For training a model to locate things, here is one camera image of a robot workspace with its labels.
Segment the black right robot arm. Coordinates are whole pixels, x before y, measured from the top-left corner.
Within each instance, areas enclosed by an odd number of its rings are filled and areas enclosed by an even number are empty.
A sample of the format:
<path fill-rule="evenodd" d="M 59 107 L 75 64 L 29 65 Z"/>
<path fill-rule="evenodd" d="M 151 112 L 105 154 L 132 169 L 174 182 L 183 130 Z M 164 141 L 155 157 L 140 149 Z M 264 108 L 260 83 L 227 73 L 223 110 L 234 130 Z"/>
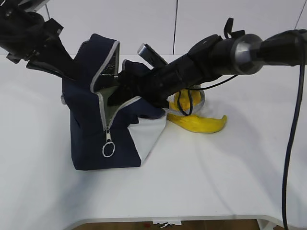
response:
<path fill-rule="evenodd" d="M 263 66 L 305 65 L 307 31 L 289 30 L 262 40 L 255 34 L 222 39 L 211 35 L 176 60 L 138 75 L 123 70 L 118 75 L 119 87 L 107 104 L 120 105 L 140 96 L 151 105 L 167 108 L 167 98 L 193 85 L 217 80 L 224 75 L 252 75 Z"/>

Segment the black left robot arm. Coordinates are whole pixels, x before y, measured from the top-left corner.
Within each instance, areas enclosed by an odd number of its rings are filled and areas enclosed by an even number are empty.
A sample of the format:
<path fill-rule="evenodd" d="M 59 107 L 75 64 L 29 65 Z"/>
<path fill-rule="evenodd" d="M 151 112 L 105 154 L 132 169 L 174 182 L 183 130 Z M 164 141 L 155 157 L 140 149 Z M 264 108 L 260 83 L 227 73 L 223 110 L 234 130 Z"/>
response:
<path fill-rule="evenodd" d="M 45 4 L 45 0 L 2 0 L 0 46 L 15 64 L 24 60 L 28 69 L 78 80 L 82 70 L 59 37 L 63 26 L 52 18 L 46 21 L 37 13 Z"/>

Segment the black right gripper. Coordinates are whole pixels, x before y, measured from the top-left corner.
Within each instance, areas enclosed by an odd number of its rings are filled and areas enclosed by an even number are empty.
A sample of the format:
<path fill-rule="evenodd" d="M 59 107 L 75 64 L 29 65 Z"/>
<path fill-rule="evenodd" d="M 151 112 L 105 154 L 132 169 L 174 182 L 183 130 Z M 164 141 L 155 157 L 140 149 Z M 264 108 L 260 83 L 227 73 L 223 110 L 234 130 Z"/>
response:
<path fill-rule="evenodd" d="M 220 75 L 213 72 L 209 59 L 214 46 L 220 41 L 222 38 L 217 34 L 204 38 L 188 53 L 162 68 L 146 73 L 123 70 L 118 74 L 121 85 L 107 88 L 110 94 L 107 105 L 121 105 L 141 96 L 151 104 L 162 107 L 161 103 L 168 96 L 193 85 L 218 79 Z"/>

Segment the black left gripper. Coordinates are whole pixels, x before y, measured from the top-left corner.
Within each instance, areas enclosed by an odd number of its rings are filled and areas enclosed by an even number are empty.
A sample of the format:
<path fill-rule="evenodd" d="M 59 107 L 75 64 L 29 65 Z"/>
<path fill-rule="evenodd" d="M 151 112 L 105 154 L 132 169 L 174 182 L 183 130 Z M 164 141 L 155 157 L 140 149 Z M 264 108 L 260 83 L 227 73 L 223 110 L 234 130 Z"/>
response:
<path fill-rule="evenodd" d="M 45 21 L 36 12 L 2 11 L 0 47 L 9 59 L 18 63 L 39 51 L 39 58 L 28 61 L 26 68 L 46 72 L 63 79 L 79 79 L 79 65 L 64 48 L 59 35 L 63 30 L 54 19 Z"/>

